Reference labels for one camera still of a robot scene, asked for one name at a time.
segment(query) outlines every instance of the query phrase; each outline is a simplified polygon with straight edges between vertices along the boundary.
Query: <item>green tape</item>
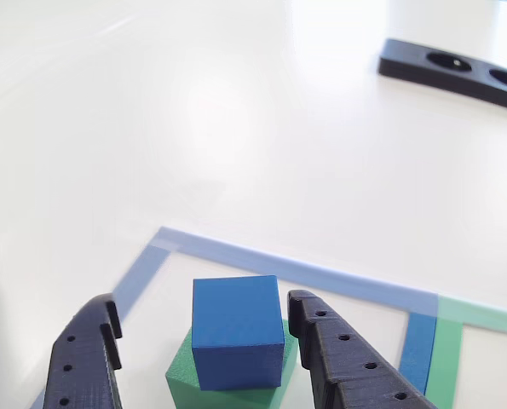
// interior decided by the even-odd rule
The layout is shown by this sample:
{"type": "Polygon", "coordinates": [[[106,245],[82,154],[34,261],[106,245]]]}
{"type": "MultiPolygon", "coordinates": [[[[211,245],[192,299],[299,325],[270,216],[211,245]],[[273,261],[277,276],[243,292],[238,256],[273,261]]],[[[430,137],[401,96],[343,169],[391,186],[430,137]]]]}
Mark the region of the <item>green tape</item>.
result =
{"type": "Polygon", "coordinates": [[[463,329],[460,322],[437,319],[425,396],[438,409],[452,409],[453,406],[463,329]]]}
{"type": "Polygon", "coordinates": [[[492,331],[507,332],[507,311],[474,302],[439,296],[439,318],[492,331]]]}

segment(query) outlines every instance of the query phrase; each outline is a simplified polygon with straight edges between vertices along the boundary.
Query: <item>green cube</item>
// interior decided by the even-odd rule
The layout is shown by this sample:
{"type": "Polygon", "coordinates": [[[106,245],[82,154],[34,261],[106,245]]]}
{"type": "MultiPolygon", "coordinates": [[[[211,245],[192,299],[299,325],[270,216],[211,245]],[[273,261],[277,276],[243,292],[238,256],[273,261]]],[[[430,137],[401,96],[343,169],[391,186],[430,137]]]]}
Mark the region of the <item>green cube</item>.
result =
{"type": "Polygon", "coordinates": [[[297,362],[298,341],[284,320],[285,351],[281,386],[271,389],[200,390],[194,366],[191,331],[166,372],[177,409],[277,409],[297,362]]]}

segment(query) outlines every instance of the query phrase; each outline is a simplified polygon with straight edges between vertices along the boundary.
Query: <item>block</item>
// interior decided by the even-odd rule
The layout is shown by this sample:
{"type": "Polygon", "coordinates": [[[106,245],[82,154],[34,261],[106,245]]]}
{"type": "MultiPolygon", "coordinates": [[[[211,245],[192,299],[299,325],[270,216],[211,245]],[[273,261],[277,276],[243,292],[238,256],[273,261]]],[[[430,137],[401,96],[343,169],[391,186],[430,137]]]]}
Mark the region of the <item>block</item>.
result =
{"type": "Polygon", "coordinates": [[[194,281],[193,357],[202,390],[280,386],[284,345],[275,276],[194,281]]]}
{"type": "Polygon", "coordinates": [[[194,367],[191,331],[166,372],[176,409],[278,409],[297,362],[297,339],[283,323],[285,352],[281,387],[271,389],[200,390],[194,367]]]}

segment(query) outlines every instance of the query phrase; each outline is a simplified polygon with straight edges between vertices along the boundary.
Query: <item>black object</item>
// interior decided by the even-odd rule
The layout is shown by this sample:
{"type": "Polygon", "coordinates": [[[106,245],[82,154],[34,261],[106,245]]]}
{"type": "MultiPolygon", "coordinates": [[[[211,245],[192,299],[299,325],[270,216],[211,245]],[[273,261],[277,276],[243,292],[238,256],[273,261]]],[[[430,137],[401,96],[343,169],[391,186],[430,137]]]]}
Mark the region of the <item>black object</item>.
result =
{"type": "Polygon", "coordinates": [[[122,336],[111,294],[87,302],[52,348],[43,409],[121,409],[113,372],[122,336]]]}
{"type": "Polygon", "coordinates": [[[435,408],[321,298],[303,290],[287,297],[316,409],[435,408]]]}
{"type": "Polygon", "coordinates": [[[378,71],[507,107],[507,69],[484,61],[389,39],[378,71]]]}

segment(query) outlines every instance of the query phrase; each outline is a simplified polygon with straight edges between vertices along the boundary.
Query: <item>blue tape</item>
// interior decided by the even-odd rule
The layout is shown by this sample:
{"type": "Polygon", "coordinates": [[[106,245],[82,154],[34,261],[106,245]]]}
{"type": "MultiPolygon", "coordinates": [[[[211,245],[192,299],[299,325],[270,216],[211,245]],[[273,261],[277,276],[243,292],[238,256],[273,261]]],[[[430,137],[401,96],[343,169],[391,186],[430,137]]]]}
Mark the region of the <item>blue tape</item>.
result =
{"type": "Polygon", "coordinates": [[[435,317],[411,313],[400,358],[399,372],[424,395],[431,367],[436,323],[435,317]]]}
{"type": "MultiPolygon", "coordinates": [[[[128,272],[112,291],[117,304],[118,317],[124,320],[142,292],[147,288],[158,269],[171,254],[159,245],[147,245],[136,258],[128,272]]],[[[43,409],[45,389],[43,388],[30,409],[43,409]]]]}
{"type": "Polygon", "coordinates": [[[433,292],[273,256],[171,228],[160,228],[153,240],[154,245],[155,242],[156,245],[166,243],[168,251],[179,251],[257,274],[274,274],[279,279],[300,285],[378,302],[413,313],[434,317],[437,315],[438,296],[433,292]]]}

